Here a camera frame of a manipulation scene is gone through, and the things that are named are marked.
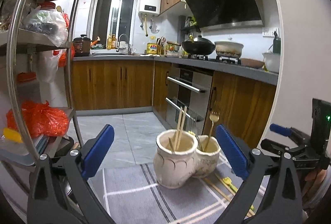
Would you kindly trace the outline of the built-in steel oven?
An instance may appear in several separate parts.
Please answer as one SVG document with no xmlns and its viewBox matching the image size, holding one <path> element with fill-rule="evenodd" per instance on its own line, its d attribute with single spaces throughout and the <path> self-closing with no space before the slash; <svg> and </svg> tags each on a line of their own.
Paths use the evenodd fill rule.
<svg viewBox="0 0 331 224">
<path fill-rule="evenodd" d="M 213 71 L 204 68 L 172 64 L 166 75 L 168 95 L 166 122 L 173 128 L 178 122 L 180 108 L 187 106 L 183 129 L 190 131 L 191 110 L 200 117 L 197 126 L 199 135 L 203 132 L 204 122 L 211 93 Z"/>
</svg>

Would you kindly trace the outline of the wooden kitchen cabinets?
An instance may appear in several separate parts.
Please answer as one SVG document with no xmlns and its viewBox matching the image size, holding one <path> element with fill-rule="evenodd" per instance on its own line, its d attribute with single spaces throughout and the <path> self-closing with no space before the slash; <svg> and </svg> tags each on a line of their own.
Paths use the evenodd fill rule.
<svg viewBox="0 0 331 224">
<path fill-rule="evenodd" d="M 85 115 L 152 111 L 169 125 L 166 122 L 166 75 L 172 64 L 147 60 L 73 61 L 74 107 Z M 267 127 L 275 92 L 275 85 L 213 71 L 202 134 L 209 134 L 209 115 L 216 111 L 219 113 L 217 124 L 224 125 L 232 135 L 255 148 Z"/>
</svg>

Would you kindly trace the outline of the grey countertop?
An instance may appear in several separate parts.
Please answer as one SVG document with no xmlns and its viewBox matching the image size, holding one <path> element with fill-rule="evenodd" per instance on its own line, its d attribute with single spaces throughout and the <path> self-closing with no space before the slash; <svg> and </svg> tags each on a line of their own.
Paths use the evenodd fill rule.
<svg viewBox="0 0 331 224">
<path fill-rule="evenodd" d="M 197 59 L 183 59 L 176 57 L 162 57 L 162 56 L 134 56 L 134 55 L 97 55 L 97 56 L 82 56 L 74 57 L 74 62 L 89 61 L 89 60 L 147 60 L 156 62 L 167 62 L 174 64 L 182 64 L 186 66 L 211 69 L 213 71 L 234 74 L 240 77 L 253 79 L 256 81 L 264 82 L 270 85 L 277 85 L 278 74 L 273 72 L 266 72 L 262 69 L 254 69 L 249 67 L 243 67 L 236 64 L 227 64 L 221 62 L 213 62 L 210 60 L 197 60 Z"/>
</svg>

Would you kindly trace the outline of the black wok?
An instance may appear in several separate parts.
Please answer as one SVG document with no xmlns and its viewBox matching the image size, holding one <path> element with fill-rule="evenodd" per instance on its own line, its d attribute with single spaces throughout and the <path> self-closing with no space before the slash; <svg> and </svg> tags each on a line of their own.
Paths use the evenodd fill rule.
<svg viewBox="0 0 331 224">
<path fill-rule="evenodd" d="M 203 38 L 202 35 L 190 38 L 182 43 L 185 52 L 191 55 L 210 55 L 215 50 L 215 44 Z"/>
</svg>

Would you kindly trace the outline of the clear plastic bag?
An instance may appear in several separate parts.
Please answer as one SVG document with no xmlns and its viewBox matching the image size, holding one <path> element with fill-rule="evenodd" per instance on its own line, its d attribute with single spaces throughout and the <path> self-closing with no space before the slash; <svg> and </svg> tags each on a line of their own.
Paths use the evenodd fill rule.
<svg viewBox="0 0 331 224">
<path fill-rule="evenodd" d="M 63 45 L 68 38 L 68 31 L 63 15 L 55 8 L 37 6 L 22 22 L 23 28 L 46 35 L 56 47 Z"/>
</svg>

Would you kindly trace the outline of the grey plaid table cloth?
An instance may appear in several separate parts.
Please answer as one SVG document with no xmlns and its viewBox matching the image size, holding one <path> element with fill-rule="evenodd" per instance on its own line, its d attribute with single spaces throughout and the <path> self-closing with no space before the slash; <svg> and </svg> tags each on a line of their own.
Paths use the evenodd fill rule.
<svg viewBox="0 0 331 224">
<path fill-rule="evenodd" d="M 207 179 L 231 199 L 232 194 L 214 173 L 241 186 L 242 180 L 224 156 Z M 159 185 L 151 163 L 102 169 L 89 184 L 115 223 L 215 223 L 228 205 L 203 179 L 190 178 L 178 189 Z"/>
</svg>

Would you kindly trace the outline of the steel faucet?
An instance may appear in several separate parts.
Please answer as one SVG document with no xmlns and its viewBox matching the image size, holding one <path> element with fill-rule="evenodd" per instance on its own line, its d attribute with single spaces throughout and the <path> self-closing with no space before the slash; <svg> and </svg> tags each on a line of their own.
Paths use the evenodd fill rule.
<svg viewBox="0 0 331 224">
<path fill-rule="evenodd" d="M 131 46 L 129 37 L 126 34 L 121 34 L 118 38 L 117 52 L 125 55 L 131 55 Z"/>
</svg>

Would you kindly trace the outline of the metal shelf rack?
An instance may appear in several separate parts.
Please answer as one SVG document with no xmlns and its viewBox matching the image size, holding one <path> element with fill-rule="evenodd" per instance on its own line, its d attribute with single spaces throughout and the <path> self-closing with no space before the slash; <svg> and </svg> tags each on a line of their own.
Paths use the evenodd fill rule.
<svg viewBox="0 0 331 224">
<path fill-rule="evenodd" d="M 21 112 L 24 101 L 48 101 L 50 107 L 63 110 L 70 122 L 77 122 L 71 87 L 73 23 L 66 22 L 68 38 L 60 47 L 22 25 L 37 6 L 55 8 L 55 1 L 1 0 L 1 160 L 26 169 L 43 153 L 55 156 L 63 136 L 32 138 Z M 23 143 L 3 136 L 11 109 Z"/>
</svg>

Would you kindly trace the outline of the red plastic bag low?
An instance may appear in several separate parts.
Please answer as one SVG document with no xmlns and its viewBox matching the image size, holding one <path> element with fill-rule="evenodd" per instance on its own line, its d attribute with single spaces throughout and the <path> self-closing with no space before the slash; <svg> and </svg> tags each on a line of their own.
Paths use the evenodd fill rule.
<svg viewBox="0 0 331 224">
<path fill-rule="evenodd" d="M 68 131 L 68 116 L 63 110 L 50 107 L 48 101 L 42 104 L 26 100 L 22 103 L 21 112 L 32 138 L 40 135 L 62 137 Z M 5 139 L 23 143 L 12 109 L 6 114 L 6 119 L 7 127 L 3 129 Z"/>
</svg>

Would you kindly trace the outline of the black range hood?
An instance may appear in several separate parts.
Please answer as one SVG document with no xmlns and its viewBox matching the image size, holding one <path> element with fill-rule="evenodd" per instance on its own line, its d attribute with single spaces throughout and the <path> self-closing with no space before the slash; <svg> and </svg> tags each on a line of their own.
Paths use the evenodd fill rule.
<svg viewBox="0 0 331 224">
<path fill-rule="evenodd" d="M 185 0 L 200 28 L 264 26 L 263 0 Z"/>
</svg>

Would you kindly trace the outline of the yellow oil bottle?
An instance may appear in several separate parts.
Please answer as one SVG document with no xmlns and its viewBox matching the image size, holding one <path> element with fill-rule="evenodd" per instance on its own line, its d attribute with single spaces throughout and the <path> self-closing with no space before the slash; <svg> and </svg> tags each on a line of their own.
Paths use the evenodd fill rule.
<svg viewBox="0 0 331 224">
<path fill-rule="evenodd" d="M 157 38 L 155 36 L 151 36 L 146 45 L 146 53 L 155 55 L 157 54 L 157 52 L 158 52 Z"/>
</svg>

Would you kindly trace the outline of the window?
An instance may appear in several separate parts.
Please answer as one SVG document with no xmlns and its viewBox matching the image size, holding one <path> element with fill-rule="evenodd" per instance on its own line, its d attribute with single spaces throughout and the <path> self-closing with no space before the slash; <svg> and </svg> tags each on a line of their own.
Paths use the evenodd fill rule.
<svg viewBox="0 0 331 224">
<path fill-rule="evenodd" d="M 98 47 L 114 49 L 116 42 L 129 41 L 135 0 L 95 0 L 90 36 Z"/>
</svg>

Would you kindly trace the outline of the white ceramic pot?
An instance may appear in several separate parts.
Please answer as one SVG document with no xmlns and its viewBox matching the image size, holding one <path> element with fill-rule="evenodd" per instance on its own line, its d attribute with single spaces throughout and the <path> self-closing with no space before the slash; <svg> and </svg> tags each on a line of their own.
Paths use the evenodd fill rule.
<svg viewBox="0 0 331 224">
<path fill-rule="evenodd" d="M 219 57 L 239 59 L 242 55 L 244 45 L 232 40 L 215 42 L 215 51 Z"/>
</svg>

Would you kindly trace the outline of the gold fork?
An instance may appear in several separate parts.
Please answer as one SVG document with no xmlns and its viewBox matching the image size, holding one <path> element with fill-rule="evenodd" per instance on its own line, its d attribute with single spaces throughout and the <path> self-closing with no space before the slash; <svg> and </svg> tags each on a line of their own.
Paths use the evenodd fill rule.
<svg viewBox="0 0 331 224">
<path fill-rule="evenodd" d="M 210 128 L 210 131 L 209 131 L 209 134 L 208 134 L 208 137 L 207 139 L 205 140 L 205 146 L 204 146 L 204 152 L 206 152 L 206 149 L 209 145 L 209 142 L 210 142 L 210 139 L 211 139 L 211 135 L 213 133 L 213 128 L 214 128 L 214 125 L 215 123 L 218 122 L 219 120 L 219 113 L 216 112 L 216 111 L 212 111 L 209 115 L 209 119 L 211 121 L 211 128 Z"/>
</svg>

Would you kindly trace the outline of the wooden chopstick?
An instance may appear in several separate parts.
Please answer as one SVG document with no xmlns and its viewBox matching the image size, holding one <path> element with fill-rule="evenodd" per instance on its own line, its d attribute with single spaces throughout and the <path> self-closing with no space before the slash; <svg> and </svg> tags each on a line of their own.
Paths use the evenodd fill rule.
<svg viewBox="0 0 331 224">
<path fill-rule="evenodd" d="M 179 115 L 178 115 L 178 122 L 177 122 L 177 128 L 176 128 L 176 133 L 174 135 L 174 150 L 176 150 L 177 148 L 177 141 L 178 141 L 178 135 L 179 135 L 179 132 L 180 132 L 180 126 L 181 126 L 181 121 L 182 121 L 182 115 L 183 115 L 183 108 L 181 107 L 180 108 L 180 112 L 179 112 Z"/>
<path fill-rule="evenodd" d="M 169 142 L 169 147 L 170 147 L 171 152 L 174 153 L 175 147 L 174 147 L 173 140 L 171 137 L 168 137 L 168 142 Z"/>
<path fill-rule="evenodd" d="M 217 173 L 214 173 L 215 177 L 224 185 L 224 187 L 232 194 L 232 196 L 235 196 L 236 193 L 234 193 L 223 181 L 223 178 L 221 178 L 220 175 L 218 175 Z M 252 217 L 255 215 L 255 212 L 254 212 L 254 206 L 251 205 L 250 209 L 248 210 L 248 214 L 247 214 L 249 217 Z"/>
<path fill-rule="evenodd" d="M 176 146 L 177 150 L 179 150 L 179 147 L 180 147 L 180 142 L 181 142 L 182 133 L 183 133 L 183 126 L 184 126 L 184 123 L 185 123 L 185 120 L 186 120 L 186 112 L 187 112 L 187 106 L 185 106 L 184 110 L 182 111 L 180 131 L 178 133 L 178 141 L 177 141 L 177 146 Z"/>
<path fill-rule="evenodd" d="M 213 184 L 209 179 L 204 178 L 203 179 L 208 185 L 210 185 L 214 190 L 216 190 L 225 200 L 227 200 L 228 202 L 231 202 L 231 199 L 223 192 L 219 189 L 219 187 L 217 187 L 215 184 Z"/>
</svg>

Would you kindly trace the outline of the white ceramic double utensil holder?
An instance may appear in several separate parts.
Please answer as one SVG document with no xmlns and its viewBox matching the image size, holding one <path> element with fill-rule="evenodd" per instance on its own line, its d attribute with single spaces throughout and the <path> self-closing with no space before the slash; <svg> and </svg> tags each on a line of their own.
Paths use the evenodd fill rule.
<svg viewBox="0 0 331 224">
<path fill-rule="evenodd" d="M 179 149 L 172 151 L 169 139 L 175 132 L 170 129 L 157 136 L 153 161 L 157 182 L 169 189 L 182 187 L 191 177 L 207 177 L 217 167 L 221 152 L 214 137 L 195 137 L 186 131 L 182 133 Z"/>
</svg>

